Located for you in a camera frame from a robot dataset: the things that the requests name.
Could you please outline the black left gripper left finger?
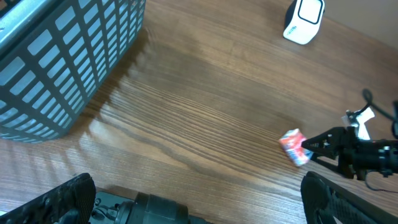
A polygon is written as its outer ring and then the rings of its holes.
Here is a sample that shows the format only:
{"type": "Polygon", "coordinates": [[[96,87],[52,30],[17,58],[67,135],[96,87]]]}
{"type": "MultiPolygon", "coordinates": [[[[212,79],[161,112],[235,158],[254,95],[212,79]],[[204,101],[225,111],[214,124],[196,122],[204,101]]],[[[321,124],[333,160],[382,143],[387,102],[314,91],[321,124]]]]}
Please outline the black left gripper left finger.
{"type": "Polygon", "coordinates": [[[88,223],[95,199],[95,183],[82,173],[1,215],[1,223],[88,223]]]}

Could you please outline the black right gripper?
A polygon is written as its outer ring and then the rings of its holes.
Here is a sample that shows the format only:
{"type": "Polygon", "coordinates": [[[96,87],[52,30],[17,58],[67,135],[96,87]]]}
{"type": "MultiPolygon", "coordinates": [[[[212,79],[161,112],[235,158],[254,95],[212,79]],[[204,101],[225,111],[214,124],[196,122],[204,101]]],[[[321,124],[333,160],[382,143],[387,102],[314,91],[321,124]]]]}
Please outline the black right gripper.
{"type": "Polygon", "coordinates": [[[364,180],[372,170],[383,177],[397,173],[397,141],[362,140],[353,127],[331,128],[303,141],[302,147],[314,153],[312,161],[348,179],[364,180]],[[338,165],[322,160],[323,156],[335,159],[337,155],[338,165]]]}

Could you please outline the grey plastic mesh basket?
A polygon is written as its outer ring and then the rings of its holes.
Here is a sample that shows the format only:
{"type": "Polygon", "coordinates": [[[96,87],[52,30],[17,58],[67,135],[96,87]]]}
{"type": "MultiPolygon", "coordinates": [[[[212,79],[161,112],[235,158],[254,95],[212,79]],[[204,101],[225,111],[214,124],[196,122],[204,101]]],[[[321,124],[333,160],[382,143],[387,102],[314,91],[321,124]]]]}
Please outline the grey plastic mesh basket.
{"type": "Polygon", "coordinates": [[[69,132],[142,28],[146,0],[2,0],[1,138],[69,132]]]}

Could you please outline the red orange small carton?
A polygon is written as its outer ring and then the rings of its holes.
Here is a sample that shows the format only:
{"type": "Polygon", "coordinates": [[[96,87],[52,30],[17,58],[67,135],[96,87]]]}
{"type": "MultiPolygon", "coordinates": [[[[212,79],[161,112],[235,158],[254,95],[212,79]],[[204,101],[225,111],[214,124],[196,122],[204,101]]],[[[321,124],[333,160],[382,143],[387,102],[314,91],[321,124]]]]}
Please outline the red orange small carton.
{"type": "Polygon", "coordinates": [[[306,139],[299,129],[289,130],[279,139],[282,149],[297,167],[306,164],[313,155],[312,151],[302,147],[306,139]]]}

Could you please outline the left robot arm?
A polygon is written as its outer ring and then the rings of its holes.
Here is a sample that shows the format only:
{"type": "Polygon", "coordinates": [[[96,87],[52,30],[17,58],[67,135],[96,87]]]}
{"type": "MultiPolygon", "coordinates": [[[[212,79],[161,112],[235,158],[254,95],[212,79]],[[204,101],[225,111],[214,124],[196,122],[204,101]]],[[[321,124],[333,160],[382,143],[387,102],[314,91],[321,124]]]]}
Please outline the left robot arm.
{"type": "MultiPolygon", "coordinates": [[[[332,181],[308,172],[301,182],[307,223],[397,223],[397,217],[332,181]]],[[[98,192],[88,173],[1,215],[1,223],[206,223],[173,200],[98,192]]]]}

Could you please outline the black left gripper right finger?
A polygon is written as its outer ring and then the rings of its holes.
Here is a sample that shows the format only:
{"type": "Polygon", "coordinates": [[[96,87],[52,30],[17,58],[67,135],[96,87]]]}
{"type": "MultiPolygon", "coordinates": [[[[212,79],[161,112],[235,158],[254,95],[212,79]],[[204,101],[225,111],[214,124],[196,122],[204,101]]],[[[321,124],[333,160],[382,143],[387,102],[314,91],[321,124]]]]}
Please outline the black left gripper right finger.
{"type": "Polygon", "coordinates": [[[396,224],[397,217],[309,171],[301,182],[307,223],[396,224]]]}

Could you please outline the white barcode scanner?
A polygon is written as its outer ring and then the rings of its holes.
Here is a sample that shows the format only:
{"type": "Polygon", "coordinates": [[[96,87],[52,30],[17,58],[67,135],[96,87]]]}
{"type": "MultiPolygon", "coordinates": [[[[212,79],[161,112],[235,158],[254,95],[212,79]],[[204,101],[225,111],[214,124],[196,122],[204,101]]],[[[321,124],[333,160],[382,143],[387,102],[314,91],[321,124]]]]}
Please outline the white barcode scanner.
{"type": "Polygon", "coordinates": [[[324,12],[324,0],[293,0],[285,15],[283,37],[308,44],[318,33],[324,12]]]}

